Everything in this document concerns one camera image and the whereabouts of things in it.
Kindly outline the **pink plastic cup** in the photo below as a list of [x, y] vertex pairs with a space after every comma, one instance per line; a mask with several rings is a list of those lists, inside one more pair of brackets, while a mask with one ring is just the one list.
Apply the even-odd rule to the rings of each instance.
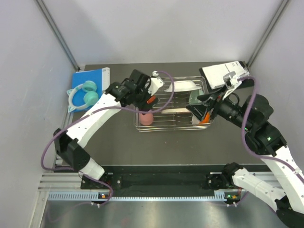
[[139, 114], [139, 121], [141, 125], [148, 126], [151, 125], [154, 121], [153, 113], [149, 111], [146, 114]]

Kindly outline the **orange ceramic mug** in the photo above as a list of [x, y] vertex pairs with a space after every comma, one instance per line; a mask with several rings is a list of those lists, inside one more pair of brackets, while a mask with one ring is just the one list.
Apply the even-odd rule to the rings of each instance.
[[154, 105], [155, 103], [158, 102], [158, 98], [156, 96], [151, 96], [148, 100], [147, 100], [147, 104], [149, 105]]

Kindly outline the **chrome wire dish rack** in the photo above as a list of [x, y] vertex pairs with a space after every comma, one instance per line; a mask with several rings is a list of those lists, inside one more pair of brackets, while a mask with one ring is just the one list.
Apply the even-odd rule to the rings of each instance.
[[[166, 89], [170, 87], [171, 80], [167, 76], [161, 76], [164, 82], [157, 93], [156, 97], [159, 99], [158, 103], [154, 106], [153, 110], [161, 108], [170, 98], [171, 93], [166, 92]], [[171, 109], [184, 109], [189, 103], [191, 92], [175, 92], [170, 103], [165, 107], [166, 110]], [[153, 122], [150, 125], [142, 125], [140, 123], [140, 117], [138, 113], [134, 114], [134, 125], [140, 132], [152, 132], [152, 131], [169, 131], [169, 130], [205, 130], [211, 126], [212, 120], [205, 123], [198, 122], [192, 113], [186, 110], [185, 112], [172, 112], [165, 113], [163, 110], [153, 114]]]

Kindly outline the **pink plate with leaf motif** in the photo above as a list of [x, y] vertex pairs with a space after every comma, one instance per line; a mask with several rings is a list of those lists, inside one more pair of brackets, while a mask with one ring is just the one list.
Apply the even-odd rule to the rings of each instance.
[[162, 114], [188, 114], [190, 111], [187, 108], [172, 108], [164, 109], [161, 112]]

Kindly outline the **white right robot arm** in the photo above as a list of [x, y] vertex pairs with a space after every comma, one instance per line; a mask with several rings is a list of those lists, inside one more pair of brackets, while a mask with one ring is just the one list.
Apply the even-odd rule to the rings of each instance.
[[220, 116], [240, 127], [245, 149], [262, 160], [280, 184], [276, 188], [257, 178], [239, 164], [225, 165], [222, 183], [227, 188], [241, 187], [266, 203], [289, 228], [304, 226], [304, 174], [296, 165], [285, 138], [269, 121], [273, 108], [268, 100], [256, 91], [240, 106], [222, 90], [200, 95], [199, 102], [186, 108], [203, 120], [208, 112], [210, 118]]

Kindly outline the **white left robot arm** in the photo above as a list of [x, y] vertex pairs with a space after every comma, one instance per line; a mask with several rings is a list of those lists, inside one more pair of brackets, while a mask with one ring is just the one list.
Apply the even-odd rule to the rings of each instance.
[[155, 94], [163, 85], [158, 72], [154, 71], [149, 76], [136, 69], [121, 83], [111, 83], [78, 123], [63, 132], [56, 130], [57, 155], [73, 170], [91, 177], [92, 184], [97, 188], [105, 187], [108, 182], [105, 170], [84, 148], [96, 131], [121, 108], [134, 105], [139, 111], [150, 111], [157, 104]]

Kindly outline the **white plate blue rim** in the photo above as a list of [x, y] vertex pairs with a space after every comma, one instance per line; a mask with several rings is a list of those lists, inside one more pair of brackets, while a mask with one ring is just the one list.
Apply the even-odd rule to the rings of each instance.
[[174, 81], [169, 85], [169, 88], [165, 89], [165, 92], [188, 92], [194, 90], [200, 90], [201, 86], [195, 84], [191, 80], [184, 80], [184, 81]]

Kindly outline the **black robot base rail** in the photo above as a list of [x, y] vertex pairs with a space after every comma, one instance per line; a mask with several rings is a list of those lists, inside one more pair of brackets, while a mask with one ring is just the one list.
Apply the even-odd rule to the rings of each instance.
[[114, 191], [143, 186], [197, 187], [218, 190], [233, 188], [232, 175], [240, 165], [131, 165], [106, 166], [98, 180]]

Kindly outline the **mint green ceramic bowl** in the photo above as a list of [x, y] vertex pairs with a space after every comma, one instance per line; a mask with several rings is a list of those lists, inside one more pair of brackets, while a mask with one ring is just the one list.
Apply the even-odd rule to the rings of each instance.
[[197, 104], [197, 103], [201, 103], [201, 101], [198, 99], [198, 96], [203, 95], [203, 91], [202, 90], [193, 90], [190, 93], [189, 96], [189, 104]]

